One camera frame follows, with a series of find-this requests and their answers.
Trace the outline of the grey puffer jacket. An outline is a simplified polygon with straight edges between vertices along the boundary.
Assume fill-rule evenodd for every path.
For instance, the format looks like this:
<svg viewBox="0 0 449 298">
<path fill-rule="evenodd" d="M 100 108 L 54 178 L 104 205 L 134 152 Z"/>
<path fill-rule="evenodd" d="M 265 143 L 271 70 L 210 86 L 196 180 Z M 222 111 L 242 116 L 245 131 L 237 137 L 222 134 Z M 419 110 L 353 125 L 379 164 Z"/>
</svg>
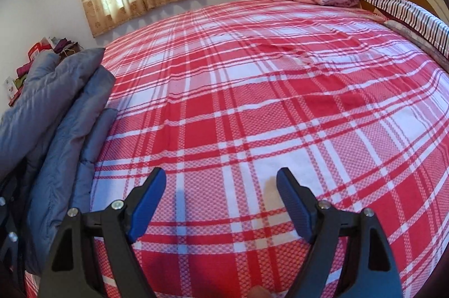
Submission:
<svg viewBox="0 0 449 298">
<path fill-rule="evenodd" d="M 1 180 L 17 178 L 13 211 L 31 274 L 43 272 L 67 211 L 90 210 L 94 164 L 117 115 L 107 107 L 116 79 L 104 52 L 41 57 L 1 117 Z"/>
</svg>

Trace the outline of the red white plaid bedsheet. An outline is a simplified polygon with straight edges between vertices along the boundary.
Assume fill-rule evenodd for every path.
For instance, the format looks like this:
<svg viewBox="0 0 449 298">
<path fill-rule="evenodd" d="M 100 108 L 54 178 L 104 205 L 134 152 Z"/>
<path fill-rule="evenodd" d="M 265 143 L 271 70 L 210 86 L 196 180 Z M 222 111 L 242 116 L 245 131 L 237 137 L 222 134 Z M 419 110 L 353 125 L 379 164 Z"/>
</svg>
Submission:
<svg viewBox="0 0 449 298">
<path fill-rule="evenodd" d="M 283 296 L 308 251 L 276 189 L 289 168 L 337 208 L 372 208 L 405 297 L 448 245 L 448 74 L 357 9 L 242 0 L 116 39 L 118 112 L 90 209 L 154 167 L 167 187 L 135 252 L 159 297 Z"/>
</svg>

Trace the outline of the striped pillow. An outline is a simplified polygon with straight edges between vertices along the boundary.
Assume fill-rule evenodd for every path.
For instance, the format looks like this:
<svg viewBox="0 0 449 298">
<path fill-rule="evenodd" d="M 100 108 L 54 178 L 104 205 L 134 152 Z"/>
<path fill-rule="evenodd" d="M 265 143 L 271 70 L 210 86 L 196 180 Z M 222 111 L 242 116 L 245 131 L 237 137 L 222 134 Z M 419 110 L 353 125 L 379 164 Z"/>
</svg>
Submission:
<svg viewBox="0 0 449 298">
<path fill-rule="evenodd" d="M 392 19 L 408 26 L 448 58 L 448 25 L 408 0 L 363 0 Z"/>
</svg>

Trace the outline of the stacked folded clothes pile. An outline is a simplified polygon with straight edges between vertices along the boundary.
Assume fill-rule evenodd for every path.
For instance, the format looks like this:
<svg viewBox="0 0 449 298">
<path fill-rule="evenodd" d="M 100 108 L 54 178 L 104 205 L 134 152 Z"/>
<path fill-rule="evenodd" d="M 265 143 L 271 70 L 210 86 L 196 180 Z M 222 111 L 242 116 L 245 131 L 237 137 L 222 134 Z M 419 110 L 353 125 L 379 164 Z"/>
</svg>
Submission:
<svg viewBox="0 0 449 298">
<path fill-rule="evenodd" d="M 28 62 L 17 68 L 17 75 L 12 78 L 15 81 L 17 93 L 8 101 L 8 106 L 13 107 L 15 105 L 23 91 L 25 81 L 30 77 L 29 73 L 33 64 L 39 63 L 41 57 L 46 57 L 50 54 L 52 57 L 58 57 L 59 59 L 56 62 L 60 63 L 66 57 L 74 55 L 81 50 L 83 50 L 83 47 L 78 42 L 67 38 L 44 37 L 39 42 L 36 42 L 28 50 Z"/>
</svg>

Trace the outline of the white greeting card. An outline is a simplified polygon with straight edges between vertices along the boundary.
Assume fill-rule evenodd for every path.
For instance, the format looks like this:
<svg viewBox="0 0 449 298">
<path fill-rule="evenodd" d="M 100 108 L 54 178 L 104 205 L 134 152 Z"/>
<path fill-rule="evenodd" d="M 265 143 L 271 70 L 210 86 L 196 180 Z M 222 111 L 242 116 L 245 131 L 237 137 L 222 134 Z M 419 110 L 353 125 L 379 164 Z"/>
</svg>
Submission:
<svg viewBox="0 0 449 298">
<path fill-rule="evenodd" d="M 17 93 L 17 88 L 15 86 L 15 81 L 9 76 L 4 81 L 4 88 L 9 100 L 11 100 Z"/>
</svg>

